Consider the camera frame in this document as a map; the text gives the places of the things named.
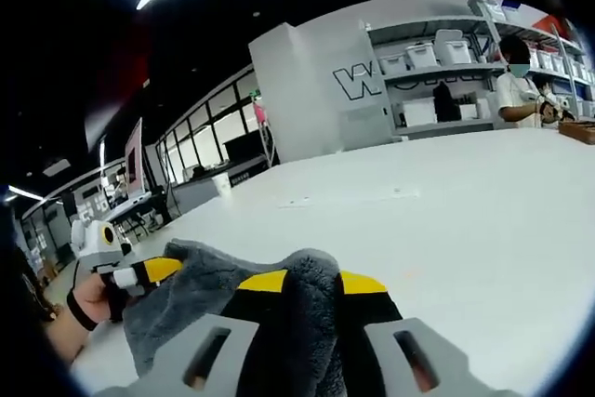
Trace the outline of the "person's left hand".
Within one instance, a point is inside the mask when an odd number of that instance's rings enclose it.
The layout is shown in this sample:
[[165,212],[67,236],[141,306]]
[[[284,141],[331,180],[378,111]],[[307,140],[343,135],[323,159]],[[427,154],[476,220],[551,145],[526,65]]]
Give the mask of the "person's left hand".
[[87,332],[106,321],[121,323],[128,294],[110,281],[108,275],[91,273],[81,284],[72,287],[66,306]]

